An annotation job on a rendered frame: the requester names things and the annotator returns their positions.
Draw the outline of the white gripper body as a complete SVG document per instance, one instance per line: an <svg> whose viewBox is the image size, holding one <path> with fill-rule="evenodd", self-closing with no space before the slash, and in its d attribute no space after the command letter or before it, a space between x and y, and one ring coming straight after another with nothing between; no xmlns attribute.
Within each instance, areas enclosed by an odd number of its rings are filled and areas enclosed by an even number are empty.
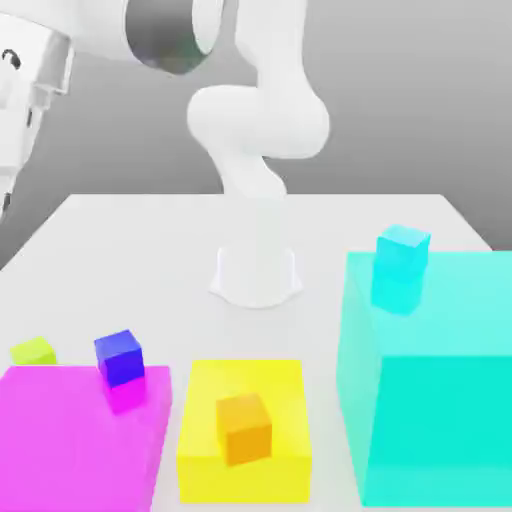
<svg viewBox="0 0 512 512"><path fill-rule="evenodd" d="M35 94L0 100L0 181L14 181L30 159L42 114Z"/></svg>

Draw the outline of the small yellow-green cube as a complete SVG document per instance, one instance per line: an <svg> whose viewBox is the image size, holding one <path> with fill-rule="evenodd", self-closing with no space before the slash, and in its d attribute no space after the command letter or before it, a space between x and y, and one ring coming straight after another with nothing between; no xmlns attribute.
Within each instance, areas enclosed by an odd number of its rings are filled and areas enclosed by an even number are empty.
<svg viewBox="0 0 512 512"><path fill-rule="evenodd" d="M56 353L48 341L39 336L10 348L15 365L55 365Z"/></svg>

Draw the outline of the small orange cube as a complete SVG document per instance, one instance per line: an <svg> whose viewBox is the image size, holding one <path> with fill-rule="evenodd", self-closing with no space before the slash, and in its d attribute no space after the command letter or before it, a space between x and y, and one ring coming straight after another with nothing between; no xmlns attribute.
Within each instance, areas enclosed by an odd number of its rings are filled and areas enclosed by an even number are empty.
<svg viewBox="0 0 512 512"><path fill-rule="evenodd" d="M257 393L217 400L216 430L228 467L271 456L272 420Z"/></svg>

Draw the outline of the small light blue cube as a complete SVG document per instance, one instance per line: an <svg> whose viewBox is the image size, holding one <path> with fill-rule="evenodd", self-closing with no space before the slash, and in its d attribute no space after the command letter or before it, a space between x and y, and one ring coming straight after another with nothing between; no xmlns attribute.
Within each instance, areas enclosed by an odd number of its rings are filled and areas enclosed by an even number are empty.
<svg viewBox="0 0 512 512"><path fill-rule="evenodd" d="M400 278L421 275L427 266L431 234L399 224L377 238L375 264L379 270Z"/></svg>

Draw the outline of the small cyan cube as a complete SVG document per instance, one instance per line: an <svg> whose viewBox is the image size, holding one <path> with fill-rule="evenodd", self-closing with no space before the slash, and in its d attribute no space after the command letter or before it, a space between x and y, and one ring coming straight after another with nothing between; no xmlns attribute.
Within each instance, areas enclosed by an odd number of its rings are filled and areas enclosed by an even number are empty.
<svg viewBox="0 0 512 512"><path fill-rule="evenodd" d="M410 315L419 306L423 273L408 274L375 267L372 274L371 303L396 315Z"/></svg>

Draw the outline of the large magenta box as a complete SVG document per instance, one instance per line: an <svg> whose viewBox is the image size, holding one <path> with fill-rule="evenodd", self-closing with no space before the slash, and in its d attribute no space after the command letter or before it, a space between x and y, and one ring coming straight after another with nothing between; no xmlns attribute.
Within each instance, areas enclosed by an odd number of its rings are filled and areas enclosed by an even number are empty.
<svg viewBox="0 0 512 512"><path fill-rule="evenodd" d="M0 378L0 512L151 512L172 388L167 366L108 388L94 366Z"/></svg>

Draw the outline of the large yellow box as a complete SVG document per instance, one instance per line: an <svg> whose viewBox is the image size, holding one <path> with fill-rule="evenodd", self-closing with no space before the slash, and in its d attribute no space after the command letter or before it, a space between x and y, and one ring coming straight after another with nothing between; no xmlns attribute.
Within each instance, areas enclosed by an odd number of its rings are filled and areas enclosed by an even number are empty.
<svg viewBox="0 0 512 512"><path fill-rule="evenodd" d="M216 430L216 401L257 393L272 420L268 458L228 467ZM196 360L177 447L184 503L306 503L312 447L298 360Z"/></svg>

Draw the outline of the large turquoise box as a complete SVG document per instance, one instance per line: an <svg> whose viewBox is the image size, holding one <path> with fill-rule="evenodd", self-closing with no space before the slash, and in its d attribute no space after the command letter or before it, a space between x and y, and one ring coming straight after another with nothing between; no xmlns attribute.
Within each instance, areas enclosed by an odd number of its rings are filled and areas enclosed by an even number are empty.
<svg viewBox="0 0 512 512"><path fill-rule="evenodd" d="M512 507L512 252L434 252L419 306L346 260L336 385L366 506Z"/></svg>

